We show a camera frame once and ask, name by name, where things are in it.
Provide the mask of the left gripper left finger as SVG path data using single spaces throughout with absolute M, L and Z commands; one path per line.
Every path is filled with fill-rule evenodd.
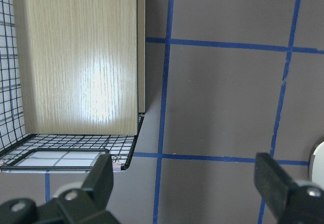
M 111 155 L 100 155 L 80 188 L 37 206 L 29 198 L 1 204 L 1 223 L 119 223 L 106 207 L 113 189 Z

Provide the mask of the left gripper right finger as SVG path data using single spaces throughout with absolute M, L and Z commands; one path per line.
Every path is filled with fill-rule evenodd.
M 255 156 L 254 185 L 277 223 L 323 223 L 323 188 L 292 179 L 268 153 Z

